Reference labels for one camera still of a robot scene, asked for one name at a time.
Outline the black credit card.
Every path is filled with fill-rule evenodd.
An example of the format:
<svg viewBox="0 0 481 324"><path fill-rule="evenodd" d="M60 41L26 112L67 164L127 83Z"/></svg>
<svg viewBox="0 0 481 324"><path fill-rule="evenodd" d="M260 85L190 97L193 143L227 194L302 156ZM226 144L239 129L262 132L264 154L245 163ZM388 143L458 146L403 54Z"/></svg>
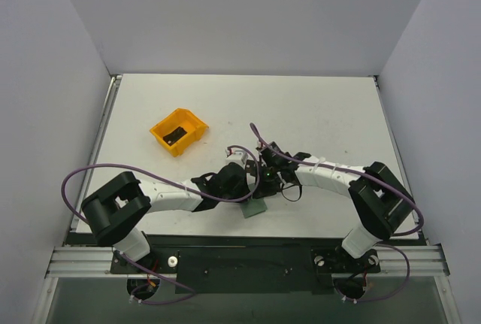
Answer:
<svg viewBox="0 0 481 324"><path fill-rule="evenodd" d="M183 127L178 126L172 132L163 136L162 140L170 147L176 144L186 134L187 134L187 131Z"/></svg>

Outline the yellow plastic bin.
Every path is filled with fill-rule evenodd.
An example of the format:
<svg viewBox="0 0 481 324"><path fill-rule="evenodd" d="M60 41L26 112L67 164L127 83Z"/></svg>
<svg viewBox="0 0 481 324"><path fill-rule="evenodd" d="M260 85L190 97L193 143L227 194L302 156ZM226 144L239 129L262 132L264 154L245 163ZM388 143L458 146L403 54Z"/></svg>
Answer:
<svg viewBox="0 0 481 324"><path fill-rule="evenodd" d="M193 112L178 108L150 129L156 141L173 157L182 155L199 141L209 126Z"/></svg>

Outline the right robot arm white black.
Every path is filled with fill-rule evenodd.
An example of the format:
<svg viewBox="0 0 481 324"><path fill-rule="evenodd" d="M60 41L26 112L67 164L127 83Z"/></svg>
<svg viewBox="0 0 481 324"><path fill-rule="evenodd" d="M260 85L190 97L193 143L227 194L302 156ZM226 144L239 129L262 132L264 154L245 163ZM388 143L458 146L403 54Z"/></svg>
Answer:
<svg viewBox="0 0 481 324"><path fill-rule="evenodd" d="M337 265L351 271L376 244L390 239L413 211L413 198L381 162L349 166L329 162L309 153L294 156L271 142L258 148L259 168L246 164L247 172L259 177L254 199L282 194L287 186L315 187L352 200L360 223L349 231L335 253Z"/></svg>

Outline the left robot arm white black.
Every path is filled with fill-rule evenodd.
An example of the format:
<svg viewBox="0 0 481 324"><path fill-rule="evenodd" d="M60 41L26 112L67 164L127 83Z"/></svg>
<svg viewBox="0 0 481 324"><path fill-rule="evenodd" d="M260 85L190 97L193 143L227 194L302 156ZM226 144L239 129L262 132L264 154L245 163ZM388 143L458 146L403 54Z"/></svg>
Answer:
<svg viewBox="0 0 481 324"><path fill-rule="evenodd" d="M148 213L168 210L201 212L221 201L243 202L250 193L245 168L230 162L215 174L175 183L139 180L124 171L83 200L81 209L97 245L113 247L128 257L137 272L155 262L147 236L137 224Z"/></svg>

